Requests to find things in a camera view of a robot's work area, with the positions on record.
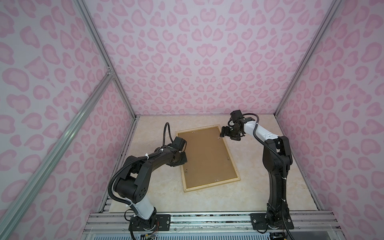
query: wooden frame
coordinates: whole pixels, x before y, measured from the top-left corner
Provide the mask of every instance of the wooden frame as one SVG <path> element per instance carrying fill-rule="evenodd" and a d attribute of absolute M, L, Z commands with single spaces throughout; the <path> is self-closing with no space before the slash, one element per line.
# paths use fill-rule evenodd
<path fill-rule="evenodd" d="M 206 126 L 206 127 L 198 127 L 198 128 L 192 128 L 192 129 L 177 131 L 176 132 L 176 136 L 179 136 L 180 133 L 184 133 L 184 132 L 191 132 L 191 131 L 209 129 L 209 128 L 214 128 L 214 127 L 217 127 L 219 129 L 219 131 L 221 129 L 220 125 L 210 125 L 210 126 Z M 237 170 L 237 167 L 236 167 L 236 164 L 235 164 L 235 162 L 233 160 L 232 154 L 229 151 L 227 142 L 226 142 L 225 139 L 223 139 L 223 142 L 224 142 L 225 148 L 227 149 L 230 161 L 232 163 L 232 166 L 233 166 L 233 168 L 235 170 L 235 173 L 236 173 L 237 177 L 236 178 L 232 178 L 232 179 L 227 179 L 227 180 L 223 180 L 223 181 L 218 181 L 218 182 L 210 183 L 210 184 L 204 184 L 204 185 L 200 185 L 200 186 L 196 186 L 196 187 L 187 188 L 187 185 L 186 185 L 186 182 L 185 182 L 184 168 L 183 168 L 183 165 L 181 165 L 181 178 L 182 178 L 182 181 L 183 181 L 184 192 L 195 191 L 195 190 L 204 189 L 204 188 L 207 188 L 207 187 L 218 186 L 218 185 L 222 185 L 222 184 L 226 184 L 226 183 L 230 183 L 230 182 L 237 182 L 237 181 L 241 180 L 240 179 L 240 175 L 239 175 L 238 170 Z"/>

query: white robot arm segment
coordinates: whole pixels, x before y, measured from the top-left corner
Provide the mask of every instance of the white robot arm segment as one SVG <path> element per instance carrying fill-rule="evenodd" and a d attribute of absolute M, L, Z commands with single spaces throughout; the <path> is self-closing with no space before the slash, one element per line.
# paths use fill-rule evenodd
<path fill-rule="evenodd" d="M 253 136 L 253 130 L 255 129 L 256 121 L 249 121 L 244 124 L 244 132 Z M 276 139 L 279 136 L 271 133 L 262 126 L 258 125 L 256 129 L 256 136 L 260 138 L 263 142 L 267 139 Z"/>

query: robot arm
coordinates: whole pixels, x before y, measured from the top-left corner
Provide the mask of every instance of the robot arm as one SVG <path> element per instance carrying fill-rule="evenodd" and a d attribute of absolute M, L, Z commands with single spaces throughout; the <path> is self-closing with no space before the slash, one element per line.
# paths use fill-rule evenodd
<path fill-rule="evenodd" d="M 108 194 L 115 201 L 127 204 L 134 211 L 134 217 L 130 222 L 131 229 L 133 227 L 135 230 L 154 228 L 157 221 L 156 208 L 146 197 L 151 174 L 164 164 L 175 167 L 186 163 L 184 146 L 186 141 L 175 137 L 172 143 L 158 147 L 154 153 L 143 157 L 129 156 L 123 167 L 112 177 L 108 185 Z M 112 189 L 119 194 L 120 198 L 113 194 Z"/>
<path fill-rule="evenodd" d="M 222 127 L 220 137 L 229 136 L 232 140 L 240 141 L 244 134 L 250 134 L 264 145 L 263 165 L 268 171 L 270 180 L 266 223 L 272 229 L 282 227 L 283 224 L 287 228 L 284 221 L 289 219 L 291 222 L 291 220 L 286 201 L 286 177 L 293 162 L 289 140 L 285 136 L 278 136 L 260 126 L 257 115 L 245 115 L 254 115 L 257 120 L 251 117 L 246 118 L 240 110 L 233 111 L 228 122 L 229 126 Z"/>

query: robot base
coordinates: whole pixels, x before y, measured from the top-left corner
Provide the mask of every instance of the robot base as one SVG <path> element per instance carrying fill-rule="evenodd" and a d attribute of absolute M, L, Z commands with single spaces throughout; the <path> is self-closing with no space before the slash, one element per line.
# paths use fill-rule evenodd
<path fill-rule="evenodd" d="M 156 214 L 156 208 L 148 220 L 142 219 L 138 216 L 131 217 L 129 227 L 134 232 L 154 231 L 155 223 L 159 222 L 158 231 L 169 231 L 170 215 L 169 214 Z"/>
<path fill-rule="evenodd" d="M 270 227 L 267 227 L 264 213 L 262 213 L 262 214 L 250 214 L 250 216 L 251 216 L 251 223 L 252 223 L 253 230 L 263 231 L 266 228 L 271 230 Z M 294 229 L 295 228 L 293 226 L 293 222 L 292 222 L 290 217 L 287 218 L 285 223 L 286 223 L 288 229 Z"/>

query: aluminum frame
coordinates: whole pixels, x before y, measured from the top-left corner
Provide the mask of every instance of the aluminum frame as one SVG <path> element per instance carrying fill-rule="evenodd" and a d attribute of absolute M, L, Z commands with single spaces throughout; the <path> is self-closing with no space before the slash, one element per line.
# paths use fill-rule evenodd
<path fill-rule="evenodd" d="M 8 239 L 12 234 L 113 78 L 115 78 L 115 76 L 111 74 L 104 76 L 80 108 L 77 115 L 69 123 L 67 129 L 56 142 L 50 153 L 44 158 L 42 164 L 31 176 L 21 193 L 9 206 L 0 223 L 0 239 Z"/>
<path fill-rule="evenodd" d="M 281 127 L 279 121 L 277 121 L 277 117 L 276 117 L 276 122 L 277 122 L 277 124 L 279 125 L 280 130 L 281 130 L 281 132 L 283 133 L 283 135 L 286 136 L 286 134 L 285 134 L 283 128 Z M 310 181 L 310 179 L 308 178 L 308 175 L 307 175 L 306 172 L 304 171 L 304 167 L 303 167 L 303 165 L 302 165 L 299 161 L 297 161 L 297 158 L 296 158 L 296 156 L 295 156 L 295 153 L 294 153 L 293 149 L 291 150 L 291 154 L 292 154 L 292 157 L 295 159 L 297 168 L 300 170 L 300 173 L 301 173 L 301 175 L 303 176 L 304 182 L 305 182 L 305 184 L 307 185 L 307 188 L 308 188 L 308 190 L 310 191 L 310 193 L 311 193 L 311 195 L 312 195 L 313 201 L 314 201 L 314 203 L 315 203 L 317 209 L 319 209 L 319 210 L 326 210 L 326 209 L 324 208 L 323 203 L 321 202 L 321 200 L 320 200 L 319 197 L 317 196 L 316 191 L 314 190 L 314 188 L 313 188 L 313 186 L 312 186 L 312 184 L 311 184 L 311 181 Z"/>
<path fill-rule="evenodd" d="M 136 118 L 135 120 L 133 120 L 131 123 L 131 126 L 129 127 L 129 132 L 127 133 L 127 136 L 126 136 L 124 143 L 121 147 L 120 157 L 117 159 L 117 161 L 115 163 L 115 166 L 114 166 L 113 171 L 112 171 L 112 175 L 115 174 L 115 172 L 117 172 L 121 168 L 122 163 L 124 163 L 124 159 L 125 159 L 125 156 L 127 155 L 129 145 L 132 141 L 134 131 L 135 131 L 136 126 L 137 126 L 138 119 L 139 118 Z M 108 191 L 106 189 L 103 193 L 102 198 L 101 198 L 101 202 L 99 204 L 97 212 L 99 212 L 99 213 L 103 212 L 103 210 L 105 209 L 105 206 L 108 203 L 109 203 L 109 205 L 111 204 L 110 202 L 112 202 L 112 199 L 108 196 Z"/>
<path fill-rule="evenodd" d="M 100 37 L 100 35 L 99 35 L 99 33 L 98 33 L 94 23 L 93 23 L 93 20 L 92 20 L 92 17 L 91 17 L 89 10 L 88 10 L 87 5 L 85 4 L 84 0 L 73 0 L 73 2 L 75 3 L 77 9 L 79 10 L 80 15 L 82 16 L 82 18 L 85 22 L 85 25 L 86 25 L 89 33 L 91 34 L 93 41 L 96 44 L 96 48 L 99 50 L 100 56 L 102 57 L 105 66 L 109 70 L 108 71 L 109 74 L 115 75 L 115 77 L 116 77 L 114 79 L 114 82 L 116 83 L 116 86 L 118 87 L 119 94 L 122 97 L 123 102 L 129 111 L 129 114 L 131 115 L 131 117 L 133 119 L 135 119 L 136 114 L 133 111 L 132 105 L 129 102 L 128 96 L 127 96 L 127 94 L 126 94 L 126 92 L 125 92 L 125 90 L 121 84 L 119 77 L 116 75 L 116 70 L 113 67 L 111 59 L 108 56 L 107 50 L 105 49 L 105 46 L 101 40 L 101 37 Z"/>
<path fill-rule="evenodd" d="M 299 67 L 297 68 L 295 74 L 292 77 L 291 82 L 289 83 L 286 91 L 283 94 L 283 97 L 281 98 L 281 101 L 279 105 L 277 106 L 277 109 L 275 111 L 275 116 L 278 116 L 281 113 L 281 110 L 283 109 L 285 103 L 287 102 L 290 94 L 293 91 L 293 88 L 297 84 L 297 82 L 300 80 L 301 74 L 303 73 L 305 67 L 308 65 L 309 61 L 311 60 L 313 54 L 316 51 L 316 48 L 319 46 L 322 38 L 328 31 L 328 29 L 331 27 L 331 24 L 333 20 L 336 17 L 336 14 L 338 10 L 340 9 L 340 6 L 344 0 L 333 0 L 331 3 L 331 6 L 329 7 L 327 13 L 325 14 L 325 17 L 323 21 L 321 22 L 318 30 L 316 31 L 313 40 L 310 43 L 310 46 L 308 47 L 307 51 L 305 52 L 305 55 L 303 57 L 303 60 L 301 61 Z"/>
<path fill-rule="evenodd" d="M 265 212 L 165 212 L 161 214 L 171 215 L 170 230 L 161 233 L 253 233 L 256 231 L 252 228 L 251 213 Z M 291 232 L 321 231 L 344 239 L 340 225 L 331 211 L 290 211 L 290 216 L 295 224 Z M 82 239 L 97 234 L 127 233 L 128 225 L 124 213 L 91 214 Z"/>

